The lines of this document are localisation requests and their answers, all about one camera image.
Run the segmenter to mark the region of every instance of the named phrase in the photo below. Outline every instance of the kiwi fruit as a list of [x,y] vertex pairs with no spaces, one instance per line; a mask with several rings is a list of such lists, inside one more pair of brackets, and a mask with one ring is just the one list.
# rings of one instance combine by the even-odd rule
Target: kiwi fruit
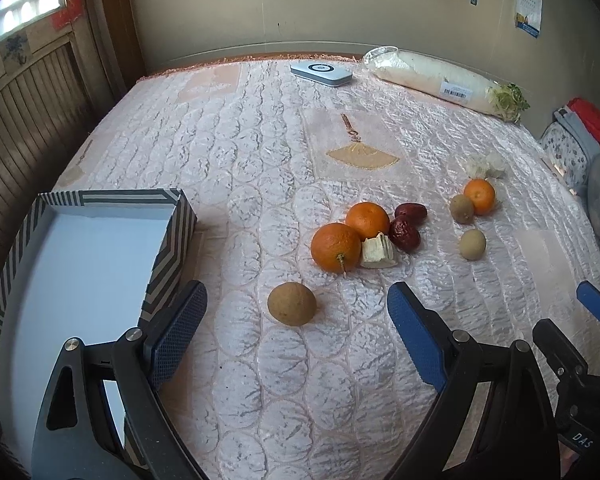
[[460,255],[469,261],[479,260],[487,248],[487,238],[482,231],[471,229],[460,238]]
[[449,204],[451,216],[459,224],[470,224],[474,221],[474,203],[465,195],[456,195]]
[[301,326],[317,310],[314,294],[301,283],[288,282],[274,288],[267,299],[270,314],[287,326]]

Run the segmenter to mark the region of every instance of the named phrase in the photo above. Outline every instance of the barcode label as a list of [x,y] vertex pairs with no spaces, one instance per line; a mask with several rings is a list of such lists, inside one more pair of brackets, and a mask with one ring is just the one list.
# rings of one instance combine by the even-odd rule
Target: barcode label
[[474,93],[468,88],[453,85],[451,83],[447,83],[446,81],[443,81],[442,85],[440,85],[440,97],[453,103],[465,105],[471,100],[471,96],[473,94]]

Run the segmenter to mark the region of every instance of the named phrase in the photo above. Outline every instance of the red cloth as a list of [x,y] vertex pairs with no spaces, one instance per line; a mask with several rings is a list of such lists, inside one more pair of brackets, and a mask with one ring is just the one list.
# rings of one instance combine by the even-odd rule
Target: red cloth
[[576,97],[569,101],[567,106],[573,112],[576,112],[586,129],[600,145],[600,110],[589,101],[585,101],[580,97]]

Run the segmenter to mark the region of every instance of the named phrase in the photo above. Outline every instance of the blue gripper pad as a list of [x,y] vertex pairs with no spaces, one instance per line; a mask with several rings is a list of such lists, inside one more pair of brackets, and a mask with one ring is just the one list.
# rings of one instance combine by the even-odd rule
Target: blue gripper pad
[[165,312],[165,315],[173,314],[173,318],[161,327],[159,338],[152,347],[149,382],[155,391],[173,377],[205,315],[206,288],[202,283],[197,282],[188,296],[177,297],[174,302],[180,302],[182,306],[168,307],[169,309],[175,307],[176,312]]
[[576,289],[576,297],[600,322],[600,291],[589,282],[582,282]]
[[426,311],[424,307],[411,304],[398,285],[394,283],[387,293],[386,306],[389,316],[420,377],[440,393],[446,385],[442,348],[436,343],[420,317],[420,314]]

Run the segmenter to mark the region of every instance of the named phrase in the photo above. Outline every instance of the sticker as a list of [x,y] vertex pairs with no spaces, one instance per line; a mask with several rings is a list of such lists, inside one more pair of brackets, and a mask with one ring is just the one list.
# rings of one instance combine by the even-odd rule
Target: sticker
[[5,38],[0,43],[0,54],[7,74],[12,74],[26,65],[31,59],[31,47],[26,31]]
[[446,81],[440,85],[440,97],[446,101],[458,103],[459,105],[465,105],[471,100],[471,96],[474,94],[472,90],[463,86],[452,85]]

